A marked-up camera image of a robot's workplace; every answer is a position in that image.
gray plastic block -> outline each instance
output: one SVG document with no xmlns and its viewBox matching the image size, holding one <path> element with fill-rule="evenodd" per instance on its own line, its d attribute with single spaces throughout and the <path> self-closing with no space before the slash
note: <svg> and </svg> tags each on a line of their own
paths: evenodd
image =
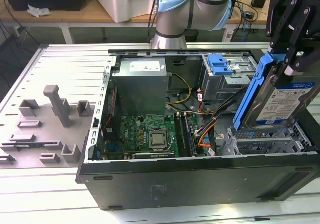
<svg viewBox="0 0 320 224">
<path fill-rule="evenodd" d="M 24 117 L 35 117 L 33 109 L 39 109 L 39 105 L 34 99 L 25 99 L 22 101 L 19 110 Z"/>
<path fill-rule="evenodd" d="M 11 155 L 9 154 L 0 154 L 0 165 L 4 165 L 4 164 L 13 164 L 13 162 L 15 162 L 16 159 L 14 159 Z"/>
<path fill-rule="evenodd" d="M 63 146 L 61 156 L 64 157 L 67 163 L 77 163 L 81 157 L 81 151 L 77 145 L 73 146 L 73 150 L 70 151 L 67 145 Z"/>
<path fill-rule="evenodd" d="M 52 144 L 45 144 L 44 148 L 47 150 L 62 150 L 64 148 L 64 145 L 61 143 L 61 141 L 57 141 Z"/>
<path fill-rule="evenodd" d="M 58 94 L 58 91 L 59 87 L 57 85 L 47 85 L 43 90 L 43 94 L 50 99 L 54 108 L 54 113 L 56 113 L 59 117 L 63 127 L 67 128 L 70 125 L 70 118 L 64 108 L 63 102 Z"/>
<path fill-rule="evenodd" d="M 24 128 L 40 128 L 42 125 L 41 121 L 39 120 L 25 120 L 19 121 L 17 127 L 20 129 Z"/>
<path fill-rule="evenodd" d="M 9 143 L 5 142 L 0 145 L 0 149 L 2 149 L 4 152 L 17 152 L 18 148 L 16 147 L 15 143 Z"/>
<path fill-rule="evenodd" d="M 92 117 L 93 115 L 90 103 L 87 100 L 80 100 L 76 108 L 80 117 Z"/>
<path fill-rule="evenodd" d="M 41 153 L 41 158 L 39 160 L 43 164 L 60 163 L 60 157 L 56 153 Z"/>
<path fill-rule="evenodd" d="M 9 139 L 11 142 L 33 142 L 36 139 L 36 136 L 33 134 L 28 135 L 12 135 Z"/>
<path fill-rule="evenodd" d="M 1 165 L 2 169 L 20 169 L 20 168 L 76 168 L 79 162 L 67 162 L 62 156 L 61 152 L 64 145 L 67 145 L 70 151 L 73 151 L 76 144 L 80 151 L 83 150 L 83 143 L 88 135 L 93 122 L 92 116 L 80 117 L 77 104 L 71 105 L 70 121 L 71 125 L 64 128 L 61 125 L 60 119 L 55 116 L 52 111 L 52 105 L 43 105 L 40 109 L 34 109 L 36 117 L 23 117 L 19 116 L 19 122 L 37 121 L 41 120 L 41 128 L 18 128 L 14 125 L 12 132 L 8 133 L 7 139 L 0 140 L 0 148 L 6 153 L 15 158 L 16 161 L 11 165 Z M 34 142 L 29 141 L 9 141 L 11 134 L 15 135 L 35 135 Z M 39 161 L 42 153 L 56 153 L 60 157 L 59 163 L 43 164 Z"/>
<path fill-rule="evenodd" d="M 71 107 L 70 107 L 67 99 L 62 98 L 61 100 L 62 100 L 62 105 L 64 107 L 64 110 L 67 113 L 67 115 L 69 116 L 70 112 L 71 112 Z M 57 117 L 58 114 L 56 113 L 56 111 L 55 111 L 55 109 L 53 107 L 52 107 L 52 111 L 53 111 L 54 115 Z"/>
</svg>

table leg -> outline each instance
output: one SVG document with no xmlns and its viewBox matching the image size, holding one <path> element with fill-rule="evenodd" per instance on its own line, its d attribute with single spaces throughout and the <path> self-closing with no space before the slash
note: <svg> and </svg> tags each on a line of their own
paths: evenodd
<svg viewBox="0 0 320 224">
<path fill-rule="evenodd" d="M 226 27 L 224 30 L 222 42 L 223 43 L 230 43 L 231 39 L 234 35 L 234 31 L 235 31 L 234 28 Z"/>
<path fill-rule="evenodd" d="M 74 39 L 71 36 L 70 30 L 68 26 L 60 27 L 64 36 L 64 40 L 66 44 L 74 44 Z"/>
<path fill-rule="evenodd" d="M 12 34 L 15 38 L 20 38 L 20 33 L 18 31 L 19 27 L 16 26 L 8 26 L 6 29 Z"/>
<path fill-rule="evenodd" d="M 102 27 L 101 29 L 102 29 L 103 39 L 108 39 L 107 29 L 105 27 Z"/>
</svg>

blue hard drive label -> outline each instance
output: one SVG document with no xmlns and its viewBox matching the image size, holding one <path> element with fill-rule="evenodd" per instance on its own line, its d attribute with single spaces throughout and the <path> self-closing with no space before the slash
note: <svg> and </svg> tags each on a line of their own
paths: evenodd
<svg viewBox="0 0 320 224">
<path fill-rule="evenodd" d="M 309 93 L 314 86 L 314 82 L 297 82 L 276 88 L 258 116 L 257 124 L 277 125 L 289 119 L 300 105 L 300 97 Z"/>
</svg>

hard drive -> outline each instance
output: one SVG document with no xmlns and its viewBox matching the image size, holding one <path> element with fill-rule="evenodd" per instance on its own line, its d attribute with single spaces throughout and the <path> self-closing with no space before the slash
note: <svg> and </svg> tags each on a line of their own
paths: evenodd
<svg viewBox="0 0 320 224">
<path fill-rule="evenodd" d="M 233 119 L 237 131 L 290 127 L 320 92 L 320 66 L 316 64 L 294 76 L 290 84 L 275 87 L 273 80 L 284 58 L 284 54 L 267 53 L 260 59 Z"/>
</svg>

green circuit board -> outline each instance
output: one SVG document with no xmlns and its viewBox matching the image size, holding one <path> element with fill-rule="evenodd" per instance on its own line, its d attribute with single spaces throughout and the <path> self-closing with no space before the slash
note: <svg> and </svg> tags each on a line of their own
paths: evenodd
<svg viewBox="0 0 320 224">
<path fill-rule="evenodd" d="M 192 132 L 198 129 L 197 117 L 188 116 Z M 152 152 L 150 132 L 166 132 L 167 148 L 163 152 L 179 157 L 174 115 L 122 116 L 120 125 L 120 152 Z"/>
</svg>

